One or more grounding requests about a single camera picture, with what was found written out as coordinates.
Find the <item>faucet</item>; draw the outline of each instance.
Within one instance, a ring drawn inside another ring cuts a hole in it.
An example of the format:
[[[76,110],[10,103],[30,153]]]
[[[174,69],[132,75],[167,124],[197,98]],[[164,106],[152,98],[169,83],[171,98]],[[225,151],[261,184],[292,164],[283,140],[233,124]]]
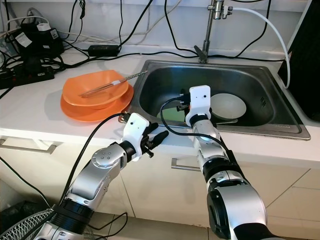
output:
[[[206,64],[208,62],[208,54],[210,47],[210,34],[212,28],[213,19],[226,19],[228,15],[232,14],[232,6],[224,6],[224,0],[211,0],[211,4],[208,6],[209,19],[206,28],[205,39],[203,41],[202,50],[195,45],[194,50],[199,56],[199,63]]]

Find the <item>white bowl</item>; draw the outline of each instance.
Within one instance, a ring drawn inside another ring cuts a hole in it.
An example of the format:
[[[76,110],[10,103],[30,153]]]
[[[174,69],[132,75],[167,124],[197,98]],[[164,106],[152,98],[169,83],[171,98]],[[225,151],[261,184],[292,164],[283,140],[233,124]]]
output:
[[[222,120],[238,119],[247,111],[245,102],[229,93],[219,93],[211,97],[212,113]]]

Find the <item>flexible hose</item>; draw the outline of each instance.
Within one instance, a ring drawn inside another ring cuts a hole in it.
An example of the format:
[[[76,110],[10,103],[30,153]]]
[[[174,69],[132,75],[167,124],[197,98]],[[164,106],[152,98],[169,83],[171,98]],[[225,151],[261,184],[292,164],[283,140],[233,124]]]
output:
[[[286,85],[283,83],[283,86],[285,89],[287,89],[290,85],[290,63],[289,63],[289,56],[288,56],[288,51],[286,48],[286,45],[284,43],[284,40],[282,39],[280,33],[278,32],[278,30],[276,29],[276,27],[263,15],[261,15],[260,13],[253,11],[251,9],[247,9],[247,8],[241,8],[241,7],[234,7],[233,10],[236,11],[243,11],[243,12],[248,12],[248,13],[252,13],[254,15],[257,15],[258,17],[262,18],[267,24],[269,24],[269,26],[274,30],[275,34],[277,35],[277,37],[280,40],[280,43],[282,45],[284,54],[285,54],[285,61],[286,61],[286,70],[287,70],[287,82]]]

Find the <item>sink basin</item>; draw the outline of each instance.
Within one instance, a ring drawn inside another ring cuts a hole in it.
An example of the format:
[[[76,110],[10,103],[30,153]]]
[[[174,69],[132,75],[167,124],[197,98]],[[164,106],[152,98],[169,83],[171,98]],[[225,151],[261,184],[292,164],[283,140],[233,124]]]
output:
[[[310,135],[264,66],[198,64],[147,60],[134,85],[130,113],[139,113],[151,122],[162,124],[162,104],[189,88],[208,85],[211,96],[233,94],[246,104],[246,113],[236,123],[218,125],[220,131],[309,140]],[[166,108],[175,108],[171,102]],[[183,121],[168,120],[172,127],[187,128]]]

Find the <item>power adapter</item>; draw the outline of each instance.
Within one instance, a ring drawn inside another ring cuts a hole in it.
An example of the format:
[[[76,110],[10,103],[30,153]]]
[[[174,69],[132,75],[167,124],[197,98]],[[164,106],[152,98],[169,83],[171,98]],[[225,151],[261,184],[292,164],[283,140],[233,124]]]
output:
[[[91,45],[87,51],[90,57],[116,57],[120,52],[118,45]]]

